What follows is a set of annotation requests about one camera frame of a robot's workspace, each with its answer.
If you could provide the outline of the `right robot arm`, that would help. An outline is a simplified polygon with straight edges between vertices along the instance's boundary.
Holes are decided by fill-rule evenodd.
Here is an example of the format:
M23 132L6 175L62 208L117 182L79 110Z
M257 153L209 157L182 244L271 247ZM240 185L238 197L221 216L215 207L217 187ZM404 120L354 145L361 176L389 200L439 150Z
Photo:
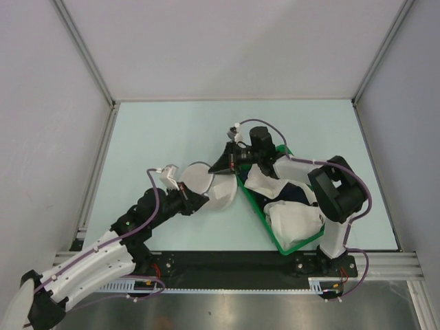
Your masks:
M266 126L250 129L249 144L239 128L230 128L230 140L209 173L236 177L281 254L319 237L318 270L333 276L348 254L352 222L371 204L366 184L341 156L300 159L287 146L276 147Z

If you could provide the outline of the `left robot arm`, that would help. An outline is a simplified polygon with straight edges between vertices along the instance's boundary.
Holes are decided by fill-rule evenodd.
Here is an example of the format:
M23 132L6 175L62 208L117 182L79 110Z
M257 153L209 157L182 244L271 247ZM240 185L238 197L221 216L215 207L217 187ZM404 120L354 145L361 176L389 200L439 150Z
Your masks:
M208 201L206 194L193 192L183 182L176 189L146 190L91 246L41 274L32 269L22 276L23 282L33 280L35 286L26 325L51 329L103 285L147 273L153 257L144 243L153 229L175 215L193 215Z

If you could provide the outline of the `white mesh laundry bag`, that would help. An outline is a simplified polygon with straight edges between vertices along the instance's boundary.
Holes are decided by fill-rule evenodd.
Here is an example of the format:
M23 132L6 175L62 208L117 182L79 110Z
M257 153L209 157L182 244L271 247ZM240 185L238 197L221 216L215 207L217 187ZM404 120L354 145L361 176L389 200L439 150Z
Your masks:
M180 175L179 180L194 193L209 198L201 210L220 211L234 200L238 184L234 175L216 175L209 173L210 166L205 162L190 164Z

